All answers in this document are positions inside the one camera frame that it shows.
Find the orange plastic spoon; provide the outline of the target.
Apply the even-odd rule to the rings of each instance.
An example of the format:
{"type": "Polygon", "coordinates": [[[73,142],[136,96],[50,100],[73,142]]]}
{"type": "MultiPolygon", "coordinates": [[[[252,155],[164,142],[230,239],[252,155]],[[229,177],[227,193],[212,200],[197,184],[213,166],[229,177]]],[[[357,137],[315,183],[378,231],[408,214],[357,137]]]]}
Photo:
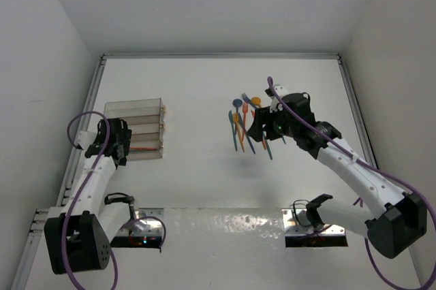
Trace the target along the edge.
{"type": "Polygon", "coordinates": [[[150,147],[130,147],[130,151],[134,152],[155,152],[159,151],[159,148],[150,148],[150,147]]]}

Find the yellow plastic spoon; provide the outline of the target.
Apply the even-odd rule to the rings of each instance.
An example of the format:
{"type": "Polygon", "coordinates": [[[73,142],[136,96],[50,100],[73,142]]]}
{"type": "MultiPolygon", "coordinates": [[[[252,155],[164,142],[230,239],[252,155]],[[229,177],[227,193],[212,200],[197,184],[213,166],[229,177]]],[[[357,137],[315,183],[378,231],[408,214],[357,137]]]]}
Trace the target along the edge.
{"type": "Polygon", "coordinates": [[[259,108],[262,107],[262,100],[259,97],[252,97],[251,102],[259,108]]]}

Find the blue plastic fork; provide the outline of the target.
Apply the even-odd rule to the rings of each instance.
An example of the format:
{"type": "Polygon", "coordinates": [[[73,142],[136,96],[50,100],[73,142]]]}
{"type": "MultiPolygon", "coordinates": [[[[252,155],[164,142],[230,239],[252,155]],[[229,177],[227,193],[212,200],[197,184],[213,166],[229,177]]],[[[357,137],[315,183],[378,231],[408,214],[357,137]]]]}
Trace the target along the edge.
{"type": "Polygon", "coordinates": [[[246,93],[243,93],[241,97],[244,102],[248,103],[254,110],[258,108],[258,106],[252,102],[252,100],[246,95],[246,93]]]}

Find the blue plastic spoon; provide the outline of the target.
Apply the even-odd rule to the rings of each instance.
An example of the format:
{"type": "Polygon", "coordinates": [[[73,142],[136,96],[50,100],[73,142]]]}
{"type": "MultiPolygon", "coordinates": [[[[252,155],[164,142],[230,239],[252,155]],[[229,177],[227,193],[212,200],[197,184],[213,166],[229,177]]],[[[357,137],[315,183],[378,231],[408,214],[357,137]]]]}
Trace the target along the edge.
{"type": "Polygon", "coordinates": [[[235,111],[232,113],[232,122],[235,125],[238,125],[240,122],[239,109],[242,107],[243,101],[241,99],[234,99],[232,101],[232,105],[234,106],[235,109],[235,111]]]}

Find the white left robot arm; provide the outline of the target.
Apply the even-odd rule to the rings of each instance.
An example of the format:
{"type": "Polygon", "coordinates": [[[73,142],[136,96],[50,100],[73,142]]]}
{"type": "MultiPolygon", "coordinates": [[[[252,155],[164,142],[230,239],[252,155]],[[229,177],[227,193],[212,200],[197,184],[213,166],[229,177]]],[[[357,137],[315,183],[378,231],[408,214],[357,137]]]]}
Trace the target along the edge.
{"type": "Polygon", "coordinates": [[[132,197],[104,200],[117,168],[127,163],[132,131],[125,120],[100,120],[84,153],[82,174],[59,216],[47,219],[44,235],[55,274],[103,270],[110,243],[132,217],[132,197]]]}

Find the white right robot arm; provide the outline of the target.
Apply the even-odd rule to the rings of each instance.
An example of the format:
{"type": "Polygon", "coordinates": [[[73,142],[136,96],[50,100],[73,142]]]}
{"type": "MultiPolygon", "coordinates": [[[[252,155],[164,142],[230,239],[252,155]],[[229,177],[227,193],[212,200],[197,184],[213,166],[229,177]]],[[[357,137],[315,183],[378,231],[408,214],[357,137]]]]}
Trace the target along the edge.
{"type": "Polygon", "coordinates": [[[282,86],[266,90],[271,104],[255,110],[247,135],[260,142],[283,137],[333,171],[366,204],[359,211],[332,195],[307,202],[297,216],[314,230],[337,224],[363,236],[384,257],[393,259],[426,233],[427,209],[416,193],[408,193],[371,169],[333,125],[317,121],[307,93],[287,93],[282,86]]]}

